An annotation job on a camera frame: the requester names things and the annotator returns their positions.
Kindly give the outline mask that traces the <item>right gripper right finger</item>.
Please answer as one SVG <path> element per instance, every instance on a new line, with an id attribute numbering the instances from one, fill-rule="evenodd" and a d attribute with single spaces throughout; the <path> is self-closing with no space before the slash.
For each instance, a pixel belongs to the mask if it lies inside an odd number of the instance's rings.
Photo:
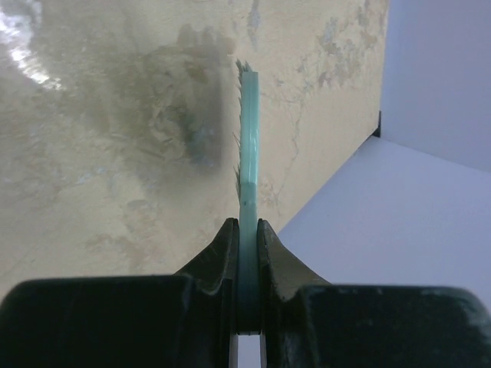
<path id="1" fill-rule="evenodd" d="M 490 315 L 457 287 L 332 284 L 258 224 L 263 367 L 488 367 Z"/>

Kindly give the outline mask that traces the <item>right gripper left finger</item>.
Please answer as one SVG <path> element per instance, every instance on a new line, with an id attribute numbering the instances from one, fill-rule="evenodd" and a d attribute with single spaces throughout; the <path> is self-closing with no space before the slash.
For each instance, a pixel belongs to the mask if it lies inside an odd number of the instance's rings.
<path id="1" fill-rule="evenodd" d="M 1 303 L 3 367 L 234 367 L 237 221 L 175 274 L 51 278 Z"/>

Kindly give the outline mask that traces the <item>mint green hand brush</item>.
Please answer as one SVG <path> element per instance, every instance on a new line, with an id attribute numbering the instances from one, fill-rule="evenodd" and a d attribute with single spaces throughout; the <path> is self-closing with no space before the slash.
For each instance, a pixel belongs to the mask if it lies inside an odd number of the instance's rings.
<path id="1" fill-rule="evenodd" d="M 260 273 L 258 231 L 258 174 L 260 97 L 259 74 L 248 63 L 236 62 L 239 72 L 240 135 L 236 171 L 239 197 L 237 265 L 237 333 L 260 331 Z"/>

